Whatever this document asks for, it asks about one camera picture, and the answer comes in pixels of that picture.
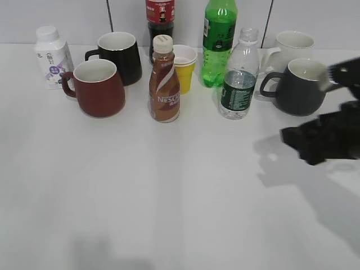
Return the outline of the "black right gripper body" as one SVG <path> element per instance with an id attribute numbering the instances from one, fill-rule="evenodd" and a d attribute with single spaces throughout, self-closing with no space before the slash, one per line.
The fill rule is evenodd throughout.
<path id="1" fill-rule="evenodd" d="M 309 165 L 328 159 L 359 159 L 359 58 L 329 66 L 317 86 L 323 93 L 347 88 L 355 100 L 342 103 L 339 111 L 280 130 L 282 142 Z"/>

